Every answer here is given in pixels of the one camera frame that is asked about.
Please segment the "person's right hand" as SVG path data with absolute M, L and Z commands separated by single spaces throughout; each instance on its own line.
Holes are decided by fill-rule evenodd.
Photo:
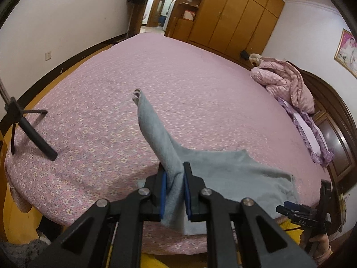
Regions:
M 317 235 L 307 240 L 306 232 L 303 232 L 300 235 L 299 246 L 305 249 L 307 243 L 317 244 L 317 248 L 312 256 L 317 266 L 320 266 L 333 254 L 327 234 Z

